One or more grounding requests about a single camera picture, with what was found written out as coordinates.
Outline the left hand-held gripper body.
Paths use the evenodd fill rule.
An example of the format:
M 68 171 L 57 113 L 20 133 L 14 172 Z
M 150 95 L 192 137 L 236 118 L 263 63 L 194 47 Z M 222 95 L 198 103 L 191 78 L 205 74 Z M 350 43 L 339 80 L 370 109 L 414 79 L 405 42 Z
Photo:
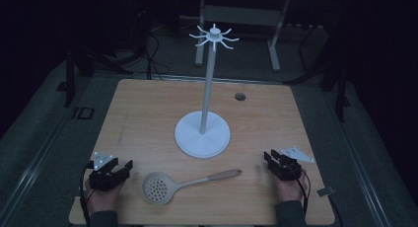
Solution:
M 115 177 L 115 173 L 120 169 L 115 171 L 114 167 L 111 173 L 101 172 L 101 167 L 113 158 L 116 157 L 99 152 L 94 153 L 93 171 L 89 174 L 90 186 L 92 189 L 109 191 L 122 183 L 119 182 Z

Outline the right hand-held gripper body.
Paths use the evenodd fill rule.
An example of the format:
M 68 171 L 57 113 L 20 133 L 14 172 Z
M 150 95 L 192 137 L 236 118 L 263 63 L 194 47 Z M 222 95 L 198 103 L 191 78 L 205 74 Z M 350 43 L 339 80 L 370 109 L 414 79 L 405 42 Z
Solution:
M 281 159 L 276 160 L 271 156 L 275 166 L 274 170 L 271 172 L 281 181 L 297 180 L 302 173 L 300 162 L 315 162 L 313 156 L 309 156 L 296 146 L 280 149 L 277 152 L 281 154 Z

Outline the grey skimmer with wooden handle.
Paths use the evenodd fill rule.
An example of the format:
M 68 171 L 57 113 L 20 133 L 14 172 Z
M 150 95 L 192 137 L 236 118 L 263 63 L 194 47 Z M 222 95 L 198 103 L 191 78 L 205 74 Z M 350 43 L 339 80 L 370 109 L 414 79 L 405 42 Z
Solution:
M 239 176 L 243 171 L 240 169 L 229 170 L 218 174 L 213 174 L 203 178 L 176 183 L 167 174 L 154 172 L 147 175 L 142 183 L 142 193 L 144 198 L 151 204 L 165 205 L 169 203 L 174 194 L 182 188 L 219 181 L 223 179 Z

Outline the white utensil rack with hooks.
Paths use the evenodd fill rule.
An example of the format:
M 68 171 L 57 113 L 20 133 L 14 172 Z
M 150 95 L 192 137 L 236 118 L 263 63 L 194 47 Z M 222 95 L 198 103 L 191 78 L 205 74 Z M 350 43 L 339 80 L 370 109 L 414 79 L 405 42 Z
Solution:
M 226 49 L 232 49 L 226 41 L 238 39 L 227 38 L 231 29 L 222 32 L 215 24 L 208 31 L 200 26 L 197 29 L 200 32 L 199 36 L 190 35 L 192 38 L 201 39 L 196 47 L 209 45 L 202 110 L 188 113 L 178 121 L 174 129 L 174 140 L 185 154 L 208 159 L 221 154 L 231 140 L 228 123 L 220 115 L 209 111 L 217 47 L 220 44 Z

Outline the person's left hand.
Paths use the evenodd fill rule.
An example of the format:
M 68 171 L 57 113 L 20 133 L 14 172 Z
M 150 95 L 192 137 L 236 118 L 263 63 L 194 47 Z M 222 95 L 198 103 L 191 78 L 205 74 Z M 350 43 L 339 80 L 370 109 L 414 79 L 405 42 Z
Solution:
M 124 183 L 109 191 L 94 190 L 90 186 L 90 181 L 85 181 L 87 192 L 87 208 L 90 214 L 100 211 L 116 211 L 118 205 L 118 197 L 124 186 Z

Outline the person's right hand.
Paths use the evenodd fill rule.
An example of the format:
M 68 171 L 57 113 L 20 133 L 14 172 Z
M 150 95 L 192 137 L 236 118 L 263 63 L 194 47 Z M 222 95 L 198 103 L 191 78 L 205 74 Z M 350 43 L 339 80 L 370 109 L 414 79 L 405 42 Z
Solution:
M 306 184 L 306 174 L 301 173 L 297 181 L 281 181 L 274 178 L 276 185 L 277 199 L 279 202 L 301 201 L 308 186 Z

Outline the grey tape piece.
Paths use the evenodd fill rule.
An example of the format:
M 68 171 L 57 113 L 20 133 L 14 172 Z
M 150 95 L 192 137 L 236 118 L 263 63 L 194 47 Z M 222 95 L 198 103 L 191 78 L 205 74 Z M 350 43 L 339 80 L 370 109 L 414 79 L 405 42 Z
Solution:
M 319 189 L 316 193 L 318 194 L 319 197 L 322 197 L 322 196 L 331 195 L 335 193 L 335 189 L 333 187 L 324 187 L 322 189 Z

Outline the black metal stand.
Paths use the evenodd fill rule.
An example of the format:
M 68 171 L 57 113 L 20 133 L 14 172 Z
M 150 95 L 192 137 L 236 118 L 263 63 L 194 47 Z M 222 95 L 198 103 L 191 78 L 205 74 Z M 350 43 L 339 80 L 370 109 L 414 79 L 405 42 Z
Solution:
M 324 76 L 319 83 L 323 92 L 336 88 L 335 113 L 341 122 L 345 121 L 344 108 L 349 106 L 345 92 L 347 85 L 347 68 L 345 65 L 330 64 L 324 70 Z
M 71 48 L 65 60 L 65 81 L 61 82 L 57 91 L 65 92 L 64 107 L 68 108 L 75 97 L 75 71 L 79 70 L 82 76 L 94 74 L 93 65 L 88 54 L 80 48 Z

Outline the grey metal desk frame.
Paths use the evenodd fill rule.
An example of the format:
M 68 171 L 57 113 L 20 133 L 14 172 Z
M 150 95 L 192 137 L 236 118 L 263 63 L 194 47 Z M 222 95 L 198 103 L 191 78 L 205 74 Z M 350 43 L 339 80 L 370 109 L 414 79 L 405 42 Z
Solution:
M 279 6 L 280 10 L 254 9 L 232 6 L 218 6 L 208 5 L 206 0 L 200 0 L 199 7 L 199 23 L 197 25 L 198 35 L 193 36 L 197 40 L 197 48 L 195 54 L 196 65 L 201 65 L 204 59 L 204 45 L 211 43 L 209 52 L 218 43 L 226 43 L 226 34 L 230 32 L 227 30 L 222 32 L 217 27 L 211 27 L 209 30 L 204 30 L 203 27 L 207 22 L 230 23 L 250 26 L 273 27 L 274 35 L 267 40 L 267 49 L 273 71 L 279 71 L 281 65 L 278 58 L 276 44 L 279 35 L 284 26 L 284 20 L 287 14 L 291 0 L 283 0 Z

